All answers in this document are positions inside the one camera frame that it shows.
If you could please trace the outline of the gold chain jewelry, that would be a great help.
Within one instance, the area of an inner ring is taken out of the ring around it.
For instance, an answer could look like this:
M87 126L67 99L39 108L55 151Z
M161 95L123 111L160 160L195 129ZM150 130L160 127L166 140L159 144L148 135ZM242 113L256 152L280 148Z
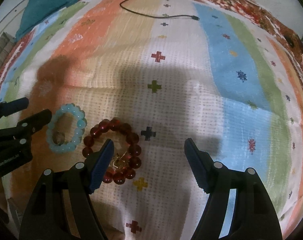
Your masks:
M115 171L115 172L122 172L125 168L127 168L128 165L128 159L129 159L130 155L128 154L128 152L124 152L124 153L116 153L111 161L111 168Z

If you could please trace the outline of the striped colourful cloth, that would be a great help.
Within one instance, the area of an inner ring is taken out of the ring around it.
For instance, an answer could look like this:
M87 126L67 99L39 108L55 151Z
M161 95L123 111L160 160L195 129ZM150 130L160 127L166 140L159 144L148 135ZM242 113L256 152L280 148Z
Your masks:
M91 196L104 225L126 239L190 239L208 195L184 155L192 138L228 168L254 168L283 237L303 218L303 62L239 12L191 0L84 0L17 42L0 71L0 102L54 120L32 139L33 160L6 175L1 205L23 213L41 173L84 161L93 127L135 176Z

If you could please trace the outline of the teal pillow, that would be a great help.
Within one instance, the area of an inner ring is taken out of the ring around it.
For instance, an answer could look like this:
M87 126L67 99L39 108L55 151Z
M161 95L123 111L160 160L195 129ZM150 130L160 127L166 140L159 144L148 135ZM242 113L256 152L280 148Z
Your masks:
M37 24L48 16L64 7L69 7L78 0L29 0L23 12L20 26L16 32L16 39L20 40L29 33Z

